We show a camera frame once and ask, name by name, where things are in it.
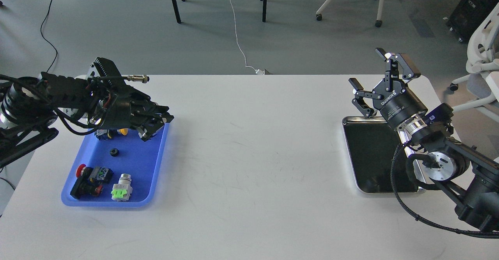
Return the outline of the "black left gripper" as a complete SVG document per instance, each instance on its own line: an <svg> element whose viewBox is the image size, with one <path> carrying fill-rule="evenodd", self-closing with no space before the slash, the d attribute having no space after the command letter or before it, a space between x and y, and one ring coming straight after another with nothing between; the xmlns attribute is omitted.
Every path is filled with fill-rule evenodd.
<svg viewBox="0 0 499 260"><path fill-rule="evenodd" d="M93 115L100 129L129 128L137 130L142 141L151 139L165 123L173 121L168 106L151 101L151 97L130 85L111 89L111 96L99 103Z"/></svg>

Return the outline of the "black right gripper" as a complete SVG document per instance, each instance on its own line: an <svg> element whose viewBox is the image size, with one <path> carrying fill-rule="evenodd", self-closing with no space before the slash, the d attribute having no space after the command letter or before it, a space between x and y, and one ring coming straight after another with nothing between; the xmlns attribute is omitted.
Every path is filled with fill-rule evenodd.
<svg viewBox="0 0 499 260"><path fill-rule="evenodd" d="M399 80L399 69L402 70L403 80L419 78L421 72L407 54L390 53L383 48L376 48L375 52L386 62L383 81L380 81L374 90L365 91L356 78L349 78L354 88L352 104L365 117L373 117L375 109L379 110L389 126L397 127L415 114L426 114L428 108L409 89L405 82ZM374 108L368 106L364 98L374 99Z"/></svg>

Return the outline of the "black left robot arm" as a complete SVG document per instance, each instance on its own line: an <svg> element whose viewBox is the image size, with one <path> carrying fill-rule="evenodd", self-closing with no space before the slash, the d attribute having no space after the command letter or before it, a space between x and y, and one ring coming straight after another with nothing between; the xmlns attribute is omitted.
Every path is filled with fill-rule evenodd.
<svg viewBox="0 0 499 260"><path fill-rule="evenodd" d="M126 81L148 82L146 75L120 74L115 63L98 57L83 78L1 75L1 167L54 139L60 119L73 134L96 130L136 130L148 141L173 120L167 106L153 102Z"/></svg>

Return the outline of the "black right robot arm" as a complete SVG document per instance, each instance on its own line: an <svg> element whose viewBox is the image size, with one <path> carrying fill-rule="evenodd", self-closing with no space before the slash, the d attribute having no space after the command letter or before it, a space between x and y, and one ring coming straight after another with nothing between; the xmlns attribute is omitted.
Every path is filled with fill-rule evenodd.
<svg viewBox="0 0 499 260"><path fill-rule="evenodd" d="M366 118L380 112L396 132L408 136L395 149L392 162L404 148L419 146L408 155L405 171L411 182L426 190L441 190L455 202L459 220L476 230L460 230L439 225L415 213L401 200L395 185L395 166L390 167L394 195L403 209L416 221L456 234L476 238L497 239L499 222L498 163L475 148L456 140L451 126L453 109L446 103L429 112L411 91L408 83L421 73L412 60L401 53L376 48L386 69L383 79L372 91L364 90L355 78L352 104Z"/></svg>

